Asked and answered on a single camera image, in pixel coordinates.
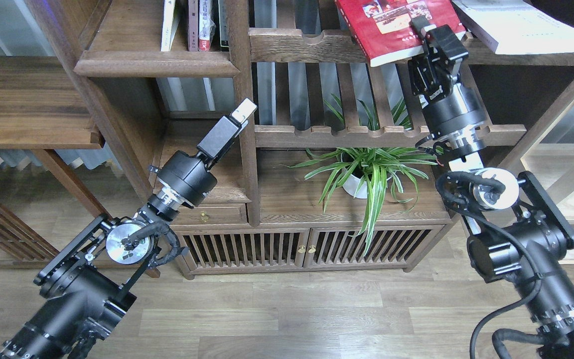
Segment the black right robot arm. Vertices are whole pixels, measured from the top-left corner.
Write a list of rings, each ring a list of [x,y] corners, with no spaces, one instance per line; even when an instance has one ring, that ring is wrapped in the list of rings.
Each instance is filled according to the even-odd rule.
[[[525,305],[538,325],[535,334],[498,329],[492,334],[497,356],[510,358],[505,342],[537,345],[543,359],[574,359],[574,284],[560,265],[574,248],[574,228],[533,173],[513,175],[485,167],[485,147],[476,128],[485,110],[479,96],[461,82],[460,66],[468,52],[449,25],[435,25],[419,15],[410,25],[422,52],[409,61],[412,91],[422,95],[433,141],[418,150],[449,166],[435,182],[448,209],[460,214],[470,233],[466,248],[472,268],[490,283],[511,282],[520,300],[491,312],[476,325],[469,344],[475,357],[483,326],[504,312]]]

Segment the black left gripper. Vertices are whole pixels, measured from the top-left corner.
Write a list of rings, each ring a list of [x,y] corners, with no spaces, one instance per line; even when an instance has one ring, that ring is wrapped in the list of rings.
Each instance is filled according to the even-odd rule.
[[[197,145],[195,155],[177,151],[157,172],[162,188],[156,196],[173,209],[200,205],[217,184],[209,172],[214,161],[220,161],[230,149],[256,109],[257,105],[246,98],[231,114],[217,121]]]

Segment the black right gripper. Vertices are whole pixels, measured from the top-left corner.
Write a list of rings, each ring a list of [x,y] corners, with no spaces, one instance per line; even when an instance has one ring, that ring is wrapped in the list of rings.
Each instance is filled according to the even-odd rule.
[[[435,28],[423,14],[410,27],[422,43],[422,53],[408,62],[412,92],[428,102],[422,113],[430,132],[416,145],[433,140],[451,150],[482,150],[485,143],[476,133],[484,122],[481,100],[460,75],[469,52],[448,25]]]

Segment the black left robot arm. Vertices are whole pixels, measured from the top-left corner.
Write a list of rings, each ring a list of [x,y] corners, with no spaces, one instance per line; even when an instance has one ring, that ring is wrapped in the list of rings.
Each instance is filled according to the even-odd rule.
[[[161,168],[151,167],[162,187],[132,217],[100,214],[34,279],[45,304],[5,341],[0,359],[84,359],[106,339],[136,296],[130,289],[146,270],[187,254],[170,225],[181,206],[198,206],[216,186],[210,170],[257,109],[244,100],[197,145],[176,152]]]

